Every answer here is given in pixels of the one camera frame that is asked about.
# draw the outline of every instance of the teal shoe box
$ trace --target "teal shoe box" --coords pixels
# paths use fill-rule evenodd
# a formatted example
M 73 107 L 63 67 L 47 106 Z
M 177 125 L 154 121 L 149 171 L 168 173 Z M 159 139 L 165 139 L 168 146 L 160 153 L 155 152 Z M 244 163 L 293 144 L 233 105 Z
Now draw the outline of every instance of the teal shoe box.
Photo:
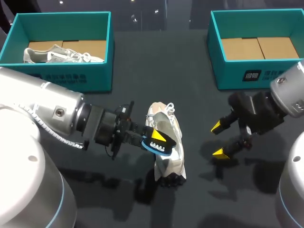
M 304 57 L 304 11 L 212 11 L 207 46 L 218 89 L 269 88 L 271 80 Z
M 30 41 L 106 40 L 102 63 L 23 63 Z M 114 37 L 110 12 L 17 14 L 0 53 L 7 67 L 79 92 L 112 89 Z

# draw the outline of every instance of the logo on box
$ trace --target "logo on box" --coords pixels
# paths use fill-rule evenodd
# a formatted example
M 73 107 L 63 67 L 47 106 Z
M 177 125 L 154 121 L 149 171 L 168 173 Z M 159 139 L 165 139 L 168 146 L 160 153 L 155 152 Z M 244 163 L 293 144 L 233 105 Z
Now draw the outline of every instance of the logo on box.
M 243 77 L 243 82 L 257 81 L 261 75 L 261 70 L 247 70 Z

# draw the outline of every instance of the robotic arm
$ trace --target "robotic arm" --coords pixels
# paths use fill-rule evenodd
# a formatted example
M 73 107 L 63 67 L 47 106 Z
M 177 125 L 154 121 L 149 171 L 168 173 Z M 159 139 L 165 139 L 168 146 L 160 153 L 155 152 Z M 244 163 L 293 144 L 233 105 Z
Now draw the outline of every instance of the robotic arm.
M 134 102 L 122 111 L 110 111 L 86 103 L 81 93 L 6 68 L 0 68 L 0 104 L 22 109 L 48 133 L 69 146 L 87 150 L 92 140 L 110 146 L 113 160 L 122 143 L 145 150 L 143 145 L 150 148 L 152 141 L 157 142 L 162 146 L 159 153 L 163 156 L 169 156 L 176 145 L 166 134 L 131 121 Z M 83 143 L 71 142 L 57 134 L 70 135 L 75 131 L 82 133 Z M 165 142 L 155 137 L 158 133 Z
M 287 115 L 298 118 L 304 115 L 304 60 L 287 70 L 270 83 L 269 92 L 248 96 L 233 93 L 228 98 L 231 113 L 220 118 L 211 132 L 219 134 L 237 121 L 240 136 L 219 149 L 213 156 L 230 159 L 243 148 L 252 147 L 252 137 L 263 135 L 284 122 Z
M 176 142 L 132 122 L 133 104 L 121 111 L 107 110 L 86 103 L 81 93 L 0 67 L 0 227 L 75 225 L 73 192 L 41 145 L 41 129 L 76 149 L 86 150 L 91 141 L 109 146 L 112 159 L 122 143 L 170 156 Z M 84 142 L 61 136 L 75 131 L 82 133 Z
M 230 159 L 243 148 L 250 149 L 253 135 L 263 135 L 289 115 L 304 115 L 304 60 L 271 82 L 270 92 L 254 96 L 243 92 L 228 98 L 231 113 L 220 118 L 211 132 L 219 134 L 238 121 L 240 136 L 213 153 L 216 159 Z M 275 210 L 283 228 L 304 227 L 304 133 L 293 144 L 276 193 Z

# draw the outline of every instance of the white sneaker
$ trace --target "white sneaker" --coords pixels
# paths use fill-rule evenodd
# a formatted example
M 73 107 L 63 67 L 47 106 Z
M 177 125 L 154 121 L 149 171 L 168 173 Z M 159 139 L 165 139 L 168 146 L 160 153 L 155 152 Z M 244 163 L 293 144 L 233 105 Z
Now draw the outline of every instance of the white sneaker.
M 65 49 L 54 45 L 47 51 L 36 51 L 26 48 L 23 55 L 24 63 L 83 63 L 83 62 L 104 62 L 103 59 L 90 56 L 85 52 L 80 54 L 71 49 Z
M 155 181 L 160 179 L 161 185 L 172 186 L 186 181 L 184 167 L 184 149 L 181 143 L 181 129 L 174 115 L 174 105 L 162 102 L 153 103 L 148 111 L 146 126 L 155 128 L 171 137 L 176 146 L 170 156 L 156 155 L 154 166 Z

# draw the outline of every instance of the cardboard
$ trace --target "cardboard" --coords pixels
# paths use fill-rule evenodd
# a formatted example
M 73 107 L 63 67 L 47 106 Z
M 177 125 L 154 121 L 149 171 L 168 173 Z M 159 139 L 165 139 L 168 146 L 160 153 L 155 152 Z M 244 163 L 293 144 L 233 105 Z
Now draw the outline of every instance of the cardboard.
M 63 41 L 31 41 L 28 44 L 28 47 L 36 51 L 46 51 L 49 50 L 54 44 L 57 44 L 58 46 L 62 47 L 62 43 Z
M 265 59 L 299 58 L 289 37 L 257 38 Z
M 221 39 L 227 60 L 264 59 L 257 38 Z
M 63 41 L 62 47 L 72 49 L 81 54 L 87 52 L 91 56 L 105 59 L 106 40 Z

